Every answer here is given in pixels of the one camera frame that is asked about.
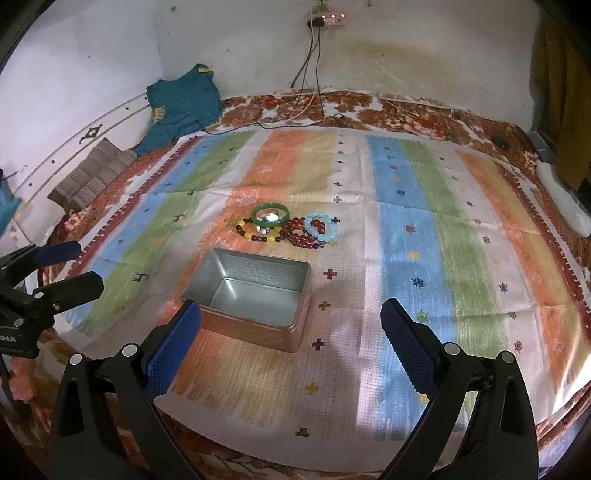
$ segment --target power strip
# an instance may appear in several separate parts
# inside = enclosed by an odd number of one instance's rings
[[[318,12],[317,14],[312,14],[311,18],[314,25],[316,25],[314,20],[316,18],[321,18],[325,25],[337,27],[344,27],[349,20],[348,17],[346,17],[345,14],[341,12]]]

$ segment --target white pillow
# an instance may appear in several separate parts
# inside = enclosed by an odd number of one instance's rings
[[[591,218],[577,205],[569,191],[557,179],[552,164],[538,160],[535,164],[535,173],[554,200],[566,224],[580,236],[591,235]]]

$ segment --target beaded bracelet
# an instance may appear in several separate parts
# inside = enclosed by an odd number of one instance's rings
[[[252,242],[280,242],[282,240],[281,235],[281,227],[275,226],[272,227],[270,230],[278,233],[278,236],[266,236],[266,235],[253,235],[252,233],[245,232],[242,227],[245,226],[247,223],[253,223],[252,218],[243,218],[236,224],[236,231],[239,235],[242,235],[247,240]]]
[[[330,243],[336,239],[336,225],[332,223],[330,217],[325,213],[310,212],[304,219],[306,231],[317,238],[319,242]]]
[[[304,230],[304,218],[292,218],[283,224],[281,233],[287,241],[294,247],[299,248],[324,248],[325,242],[320,242]],[[296,233],[295,230],[301,230],[303,233]]]

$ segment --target red beaded bracelet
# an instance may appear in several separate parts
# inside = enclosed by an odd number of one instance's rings
[[[294,247],[299,248],[324,248],[325,242],[319,242],[316,238],[311,236],[304,229],[304,218],[294,217],[291,220],[286,221],[283,224],[281,233]],[[301,230],[303,233],[296,233],[295,231]]]

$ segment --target jade bangle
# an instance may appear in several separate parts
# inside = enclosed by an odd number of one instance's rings
[[[276,220],[275,222],[267,222],[266,220],[259,220],[256,217],[256,214],[258,212],[260,212],[261,210],[267,210],[268,208],[275,208],[277,210],[283,210],[285,212],[285,215],[280,217],[279,220]],[[287,219],[289,217],[290,217],[290,211],[287,209],[287,207],[285,205],[282,205],[280,203],[263,203],[261,205],[256,206],[251,213],[252,223],[254,223],[255,225],[261,226],[263,228],[272,228],[274,226],[281,226],[287,221]]]

